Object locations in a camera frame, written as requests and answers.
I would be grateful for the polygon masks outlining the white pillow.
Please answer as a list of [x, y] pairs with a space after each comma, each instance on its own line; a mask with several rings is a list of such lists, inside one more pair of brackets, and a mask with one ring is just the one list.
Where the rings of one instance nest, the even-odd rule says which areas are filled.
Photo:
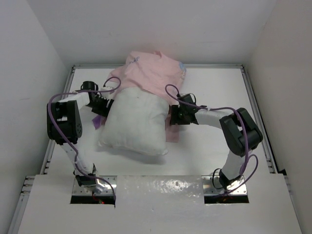
[[138, 87], [120, 91], [111, 106], [99, 144], [148, 156], [167, 154], [166, 100]]

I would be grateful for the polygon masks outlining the pink pillowcase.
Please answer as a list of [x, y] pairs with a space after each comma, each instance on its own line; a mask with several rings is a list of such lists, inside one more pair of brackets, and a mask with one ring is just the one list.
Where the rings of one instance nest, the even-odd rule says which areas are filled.
[[116, 95], [125, 88], [138, 87], [142, 91], [154, 94], [166, 100], [170, 105], [172, 100], [165, 92], [167, 84], [180, 88], [185, 79], [184, 65], [161, 52], [144, 53], [132, 51], [123, 66], [110, 73], [110, 82], [120, 82]]

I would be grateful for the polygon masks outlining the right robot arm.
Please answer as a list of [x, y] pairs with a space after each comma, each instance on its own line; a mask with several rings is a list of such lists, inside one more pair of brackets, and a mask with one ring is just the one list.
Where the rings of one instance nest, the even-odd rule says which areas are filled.
[[249, 152], [258, 147], [263, 135], [245, 108], [212, 108], [197, 106], [191, 94], [177, 94], [178, 105], [172, 106], [171, 125], [209, 125], [223, 132], [229, 153], [219, 170], [219, 183], [227, 189], [243, 175]]

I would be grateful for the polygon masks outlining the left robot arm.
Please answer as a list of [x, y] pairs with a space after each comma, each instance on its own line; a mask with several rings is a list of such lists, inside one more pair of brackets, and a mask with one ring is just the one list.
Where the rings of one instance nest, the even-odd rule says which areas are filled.
[[47, 104], [47, 134], [67, 154], [74, 167], [75, 179], [80, 187], [101, 194], [110, 189], [112, 184], [98, 175], [96, 166], [90, 162], [80, 148], [79, 139], [83, 133], [80, 110], [88, 107], [100, 117], [107, 117], [114, 102], [111, 95], [121, 83], [103, 85], [99, 89], [93, 81], [85, 81], [80, 90], [60, 93], [52, 96]]

